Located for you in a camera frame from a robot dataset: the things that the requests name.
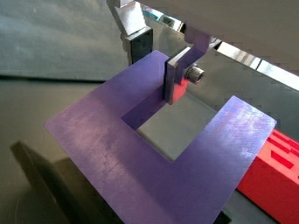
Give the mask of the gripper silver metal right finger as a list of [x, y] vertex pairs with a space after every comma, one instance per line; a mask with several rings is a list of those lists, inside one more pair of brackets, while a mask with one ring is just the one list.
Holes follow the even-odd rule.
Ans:
[[185, 93], [187, 84], [197, 84], [201, 78], [199, 72], [193, 72], [196, 60], [208, 50], [211, 36], [192, 27], [185, 28], [185, 46], [165, 62], [162, 76], [162, 98], [168, 104], [173, 104]]

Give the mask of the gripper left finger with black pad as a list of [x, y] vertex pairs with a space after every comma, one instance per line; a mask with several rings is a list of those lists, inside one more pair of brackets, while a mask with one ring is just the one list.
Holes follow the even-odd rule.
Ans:
[[141, 4], [136, 0], [106, 0], [121, 32], [128, 64], [134, 64], [153, 50], [153, 29], [145, 24]]

